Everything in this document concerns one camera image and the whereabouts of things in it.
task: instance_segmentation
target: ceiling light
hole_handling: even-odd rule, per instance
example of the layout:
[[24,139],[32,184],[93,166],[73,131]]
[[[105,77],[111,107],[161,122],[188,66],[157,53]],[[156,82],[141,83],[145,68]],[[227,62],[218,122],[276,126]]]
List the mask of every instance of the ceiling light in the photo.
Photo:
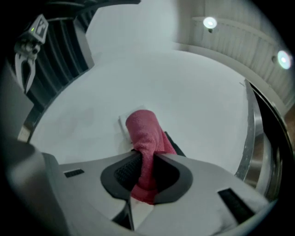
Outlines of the ceiling light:
[[217,26],[217,21],[213,17],[207,17],[204,19],[203,24],[208,29],[213,29]]
[[289,69],[291,67],[291,58],[285,51],[282,50],[277,53],[277,60],[284,69]]

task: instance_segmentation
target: white wall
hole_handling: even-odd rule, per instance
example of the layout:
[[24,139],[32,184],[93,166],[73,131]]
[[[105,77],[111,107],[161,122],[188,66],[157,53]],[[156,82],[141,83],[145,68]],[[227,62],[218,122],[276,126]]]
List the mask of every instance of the white wall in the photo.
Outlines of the white wall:
[[93,55],[135,45],[188,43],[192,0],[142,0],[97,10],[87,31]]
[[95,64],[43,115],[31,139],[37,148],[59,163],[127,152],[118,117],[145,105],[189,158],[236,172],[248,126],[243,76],[212,59],[168,50]]

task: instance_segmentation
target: rolled towel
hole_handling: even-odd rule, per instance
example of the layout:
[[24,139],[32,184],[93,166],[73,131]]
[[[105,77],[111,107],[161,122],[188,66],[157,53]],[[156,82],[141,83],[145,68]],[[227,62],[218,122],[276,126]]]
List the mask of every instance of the rolled towel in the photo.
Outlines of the rolled towel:
[[142,153],[141,176],[132,189],[131,196],[139,201],[153,204],[154,197],[158,193],[153,178],[153,155],[154,153],[176,154],[176,152],[153,112],[139,110],[132,113],[126,120],[126,127],[133,148]]

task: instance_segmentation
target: folded cloth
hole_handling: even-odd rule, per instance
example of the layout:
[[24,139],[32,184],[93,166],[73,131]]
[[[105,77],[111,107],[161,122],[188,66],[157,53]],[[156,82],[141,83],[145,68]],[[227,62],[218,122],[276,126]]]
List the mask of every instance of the folded cloth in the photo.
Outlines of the folded cloth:
[[126,120],[133,148],[142,153],[142,172],[131,196],[139,201],[153,204],[158,193],[153,177],[153,154],[176,154],[166,134],[161,129],[156,115],[148,110],[138,110]]

